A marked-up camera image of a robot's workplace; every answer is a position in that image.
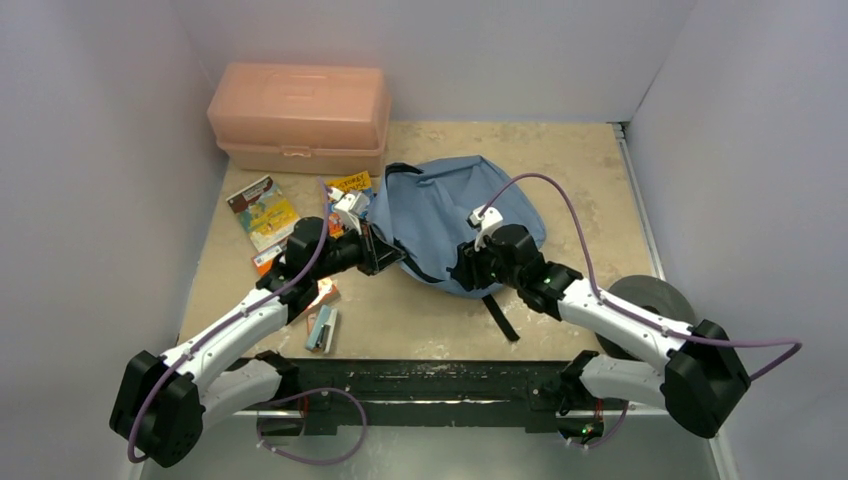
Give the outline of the blue backpack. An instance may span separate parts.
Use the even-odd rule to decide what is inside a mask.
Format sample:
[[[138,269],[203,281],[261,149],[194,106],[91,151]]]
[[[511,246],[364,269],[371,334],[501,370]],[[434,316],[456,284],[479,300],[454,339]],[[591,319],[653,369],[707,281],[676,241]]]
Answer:
[[[480,155],[388,164],[366,220],[382,239],[406,252],[400,262],[403,271],[443,292],[481,300],[505,337],[516,342],[518,334],[493,297],[502,286],[466,290],[451,277],[458,247],[476,237],[469,215],[509,180],[504,170]]]

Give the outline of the yellow treehouse book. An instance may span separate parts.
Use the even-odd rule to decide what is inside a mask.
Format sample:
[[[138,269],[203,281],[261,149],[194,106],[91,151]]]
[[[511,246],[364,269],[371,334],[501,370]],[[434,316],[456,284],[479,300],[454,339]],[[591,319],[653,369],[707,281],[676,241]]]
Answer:
[[[329,235],[340,237],[350,229],[348,219],[353,215],[362,223],[367,217],[367,210],[374,198],[372,181],[367,171],[330,180],[326,183],[329,188],[330,215]]]

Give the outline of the orange treehouse book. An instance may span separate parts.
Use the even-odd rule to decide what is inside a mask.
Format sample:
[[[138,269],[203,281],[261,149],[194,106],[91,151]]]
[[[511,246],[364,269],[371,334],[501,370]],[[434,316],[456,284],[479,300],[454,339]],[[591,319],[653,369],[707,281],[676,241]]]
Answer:
[[[285,252],[285,243],[281,241],[254,255],[252,263],[259,277],[266,276],[272,271],[273,267],[282,267],[285,264]],[[301,280],[296,287],[287,292],[287,295],[292,296],[295,293],[305,295],[307,287],[313,287],[315,297],[308,305],[304,304],[303,310],[296,316],[296,319],[317,313],[322,306],[330,305],[341,297],[337,282],[334,279],[314,280],[309,277]]]

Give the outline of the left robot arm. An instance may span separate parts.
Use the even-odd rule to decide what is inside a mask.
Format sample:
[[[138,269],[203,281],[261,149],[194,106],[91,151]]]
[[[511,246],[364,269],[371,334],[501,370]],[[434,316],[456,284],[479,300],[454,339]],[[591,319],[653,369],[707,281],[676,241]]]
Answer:
[[[349,269],[376,275],[405,256],[367,222],[332,238],[324,218],[297,221],[284,251],[232,310],[161,354],[143,350],[129,360],[109,419],[127,442],[129,461],[171,467],[205,429],[246,407],[284,409],[336,393],[303,390],[298,367],[279,354],[242,356],[304,313],[320,280]]]

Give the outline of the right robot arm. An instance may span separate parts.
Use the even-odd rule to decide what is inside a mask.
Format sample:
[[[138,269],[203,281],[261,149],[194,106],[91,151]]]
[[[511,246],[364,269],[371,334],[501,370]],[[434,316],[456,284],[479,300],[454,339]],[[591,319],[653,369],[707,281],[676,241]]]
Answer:
[[[597,397],[642,403],[664,409],[694,435],[713,438],[751,385],[720,325],[656,315],[594,287],[579,271],[547,260],[521,225],[460,244],[449,272],[467,290],[510,287],[531,310],[590,330],[631,355],[591,354],[565,375],[561,392],[573,406]]]

